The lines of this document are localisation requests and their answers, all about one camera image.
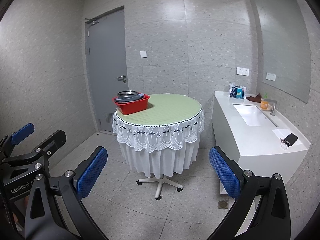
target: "black wallet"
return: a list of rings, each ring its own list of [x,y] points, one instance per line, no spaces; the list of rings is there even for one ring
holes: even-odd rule
[[[298,137],[293,133],[291,133],[286,138],[281,140],[281,142],[289,147],[289,146],[292,146],[296,142],[296,140],[298,140]]]

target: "table skirt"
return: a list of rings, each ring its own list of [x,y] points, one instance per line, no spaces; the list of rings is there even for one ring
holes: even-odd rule
[[[136,168],[137,172],[144,172],[148,178],[153,173],[159,179],[160,174],[172,177],[174,172],[181,174],[183,169],[188,169],[190,164],[196,160],[199,141],[200,133],[195,142],[185,142],[180,150],[165,148],[148,153],[146,149],[143,149],[137,152],[126,143],[120,143],[120,148],[131,170]]]

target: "red container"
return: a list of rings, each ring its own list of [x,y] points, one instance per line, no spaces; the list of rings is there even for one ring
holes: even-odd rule
[[[125,103],[125,104],[119,104],[119,103],[115,102],[116,98],[117,97],[112,99],[113,102],[118,106],[118,108],[120,109],[122,114],[127,115],[127,114],[133,114],[136,112],[140,112],[142,110],[146,110],[147,106],[148,106],[148,99],[150,98],[150,96],[144,94],[143,99],[140,99],[135,102]]]

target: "bathroom vanity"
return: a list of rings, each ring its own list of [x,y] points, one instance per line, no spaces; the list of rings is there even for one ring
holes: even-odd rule
[[[217,146],[243,170],[265,177],[279,173],[286,184],[305,157],[310,142],[277,110],[275,116],[270,115],[270,109],[269,106],[268,110],[262,110],[260,103],[230,98],[227,92],[216,91],[213,130]],[[298,140],[288,149],[283,149],[273,130],[292,132]],[[220,192],[227,193],[221,183]]]

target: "faucet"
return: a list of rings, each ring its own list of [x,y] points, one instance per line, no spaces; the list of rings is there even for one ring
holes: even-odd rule
[[[267,101],[267,102],[273,103],[273,106],[272,106],[270,114],[272,116],[274,116],[275,115],[276,106],[277,106],[277,101],[276,100],[272,100],[272,99],[268,99],[268,98],[263,98],[263,101]]]

